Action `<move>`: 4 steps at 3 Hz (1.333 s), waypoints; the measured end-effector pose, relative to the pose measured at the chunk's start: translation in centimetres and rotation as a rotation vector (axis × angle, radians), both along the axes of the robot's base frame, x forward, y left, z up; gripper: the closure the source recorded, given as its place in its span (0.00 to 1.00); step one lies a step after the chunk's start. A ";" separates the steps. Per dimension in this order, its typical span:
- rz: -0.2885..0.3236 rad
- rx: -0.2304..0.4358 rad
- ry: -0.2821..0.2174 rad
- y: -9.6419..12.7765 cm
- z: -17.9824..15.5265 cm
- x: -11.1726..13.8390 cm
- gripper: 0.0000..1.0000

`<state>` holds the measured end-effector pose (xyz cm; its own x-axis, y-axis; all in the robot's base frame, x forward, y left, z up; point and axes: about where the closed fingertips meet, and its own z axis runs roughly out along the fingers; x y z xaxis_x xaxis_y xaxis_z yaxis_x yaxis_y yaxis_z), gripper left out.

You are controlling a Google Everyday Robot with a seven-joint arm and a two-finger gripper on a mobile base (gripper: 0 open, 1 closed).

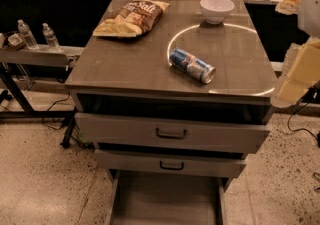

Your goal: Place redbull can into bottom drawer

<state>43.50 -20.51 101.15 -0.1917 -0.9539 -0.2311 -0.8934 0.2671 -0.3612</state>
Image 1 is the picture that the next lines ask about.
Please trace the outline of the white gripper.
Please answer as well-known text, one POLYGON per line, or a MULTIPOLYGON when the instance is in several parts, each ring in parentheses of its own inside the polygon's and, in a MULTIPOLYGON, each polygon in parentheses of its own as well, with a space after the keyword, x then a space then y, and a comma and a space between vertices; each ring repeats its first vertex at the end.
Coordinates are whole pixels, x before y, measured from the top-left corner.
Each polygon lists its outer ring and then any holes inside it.
MULTIPOLYGON (((282 0, 275 11, 285 15, 298 13, 298 28, 320 37, 320 0, 282 0)), ((302 45, 293 43, 286 52, 271 104, 277 108, 295 105, 319 81, 320 39, 309 38, 302 45)))

